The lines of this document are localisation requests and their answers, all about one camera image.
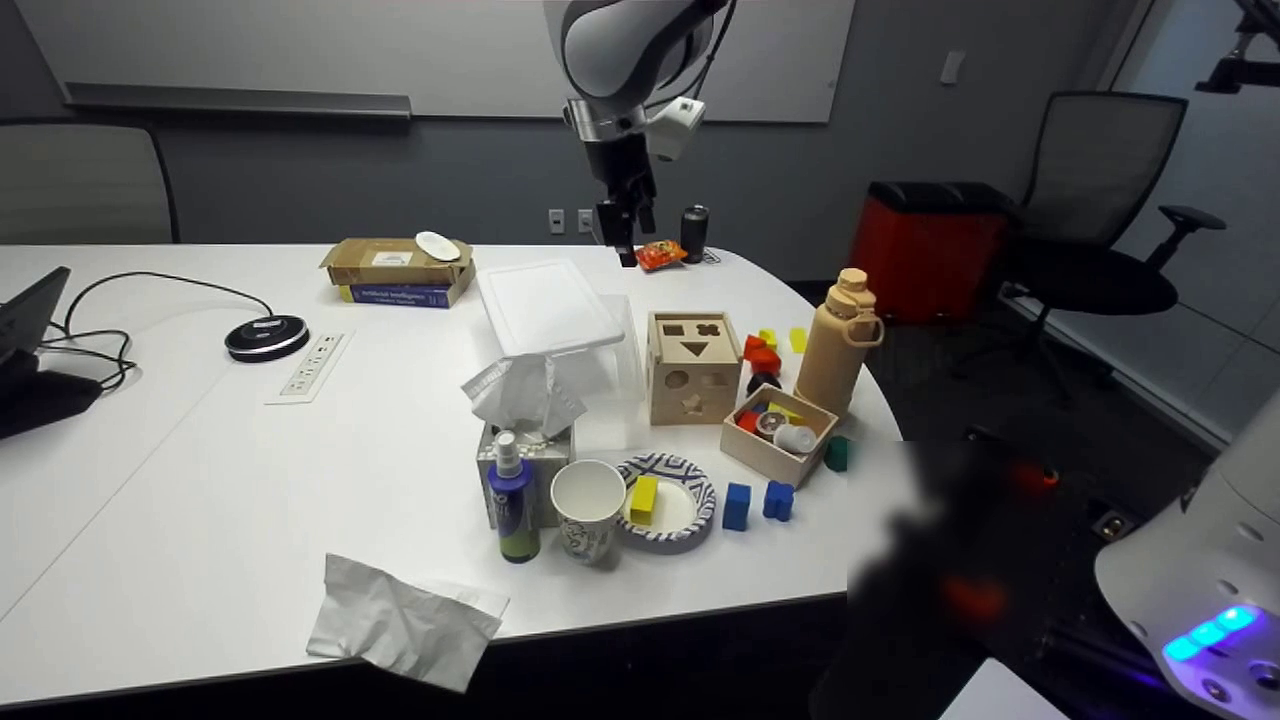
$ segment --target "yellow bottle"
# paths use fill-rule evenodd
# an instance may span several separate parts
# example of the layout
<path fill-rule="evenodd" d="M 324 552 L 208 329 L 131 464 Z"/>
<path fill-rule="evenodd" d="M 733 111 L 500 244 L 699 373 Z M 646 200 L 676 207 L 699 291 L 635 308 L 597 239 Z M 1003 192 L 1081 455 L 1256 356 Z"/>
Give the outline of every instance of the yellow bottle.
<path fill-rule="evenodd" d="M 865 356 L 883 343 L 883 326 L 876 317 L 876 291 L 868 273 L 843 267 L 827 287 L 827 302 L 814 317 L 807 353 L 800 364 L 798 396 L 847 411 L 856 373 Z"/>

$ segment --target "blue light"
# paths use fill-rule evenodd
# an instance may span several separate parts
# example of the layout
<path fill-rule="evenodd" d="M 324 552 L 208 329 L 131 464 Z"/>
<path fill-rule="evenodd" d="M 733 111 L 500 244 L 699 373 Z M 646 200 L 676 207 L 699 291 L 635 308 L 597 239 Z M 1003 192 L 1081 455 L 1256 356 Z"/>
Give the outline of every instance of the blue light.
<path fill-rule="evenodd" d="M 1256 607 L 1239 607 L 1239 603 L 1216 617 L 1226 633 L 1243 633 L 1254 620 L 1256 620 Z"/>
<path fill-rule="evenodd" d="M 1187 637 L 1164 646 L 1164 655 L 1177 661 L 1177 666 L 1194 661 L 1196 653 L 1200 653 L 1200 646 L 1187 641 Z"/>
<path fill-rule="evenodd" d="M 1222 646 L 1227 633 L 1216 627 L 1216 625 L 1196 625 L 1187 637 L 1194 637 L 1196 646 L 1213 649 L 1213 646 Z"/>

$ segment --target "black laptop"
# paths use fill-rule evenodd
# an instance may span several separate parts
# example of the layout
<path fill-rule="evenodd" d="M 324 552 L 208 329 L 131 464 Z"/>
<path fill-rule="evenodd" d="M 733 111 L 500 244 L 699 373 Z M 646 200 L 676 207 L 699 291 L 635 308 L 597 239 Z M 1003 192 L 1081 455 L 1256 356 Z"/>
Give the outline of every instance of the black laptop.
<path fill-rule="evenodd" d="M 85 378 L 41 373 L 36 347 L 67 276 L 56 267 L 0 308 L 0 435 L 78 415 L 103 393 Z"/>

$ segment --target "white cup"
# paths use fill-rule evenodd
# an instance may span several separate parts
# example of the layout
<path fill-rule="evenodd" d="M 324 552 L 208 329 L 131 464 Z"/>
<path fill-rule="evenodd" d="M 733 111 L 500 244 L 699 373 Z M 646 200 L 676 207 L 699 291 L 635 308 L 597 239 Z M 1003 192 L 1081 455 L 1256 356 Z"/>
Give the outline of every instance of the white cup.
<path fill-rule="evenodd" d="M 579 565 L 614 565 L 625 505 L 628 482 L 614 464 L 566 464 L 553 475 L 555 547 Z"/>

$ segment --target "white robot body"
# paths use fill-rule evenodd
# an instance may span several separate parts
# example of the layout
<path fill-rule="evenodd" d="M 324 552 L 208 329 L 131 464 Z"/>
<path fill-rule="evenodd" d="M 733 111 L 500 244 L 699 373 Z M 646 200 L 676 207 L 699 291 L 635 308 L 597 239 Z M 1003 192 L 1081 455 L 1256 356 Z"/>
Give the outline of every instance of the white robot body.
<path fill-rule="evenodd" d="M 1181 698 L 1280 720 L 1280 396 L 1196 495 L 1098 556 L 1098 584 Z"/>

